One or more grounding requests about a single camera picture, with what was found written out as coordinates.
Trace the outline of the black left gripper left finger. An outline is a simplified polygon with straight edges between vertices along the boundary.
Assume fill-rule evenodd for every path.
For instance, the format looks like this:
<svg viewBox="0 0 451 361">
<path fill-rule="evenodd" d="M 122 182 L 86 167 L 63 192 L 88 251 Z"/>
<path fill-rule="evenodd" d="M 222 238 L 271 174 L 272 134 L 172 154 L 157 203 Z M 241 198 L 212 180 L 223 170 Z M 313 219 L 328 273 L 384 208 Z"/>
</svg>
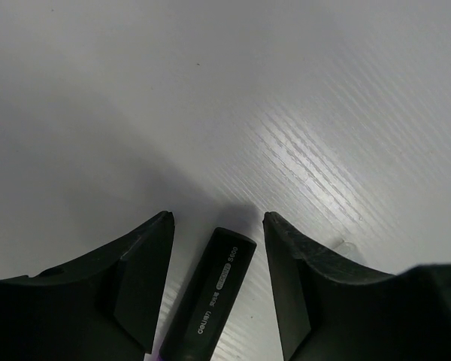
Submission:
<svg viewBox="0 0 451 361">
<path fill-rule="evenodd" d="M 173 241 L 174 216 L 162 211 L 39 275 L 0 280 L 0 360 L 142 360 Z"/>
</svg>

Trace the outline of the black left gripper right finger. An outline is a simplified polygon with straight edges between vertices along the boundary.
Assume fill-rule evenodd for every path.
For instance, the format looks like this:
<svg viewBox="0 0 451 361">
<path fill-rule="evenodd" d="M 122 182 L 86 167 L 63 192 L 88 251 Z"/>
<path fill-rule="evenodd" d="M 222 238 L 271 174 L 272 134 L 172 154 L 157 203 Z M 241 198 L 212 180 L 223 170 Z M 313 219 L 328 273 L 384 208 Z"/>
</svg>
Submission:
<svg viewBox="0 0 451 361">
<path fill-rule="evenodd" d="M 263 227 L 286 360 L 451 360 L 451 264 L 368 268 L 276 212 Z"/>
</svg>

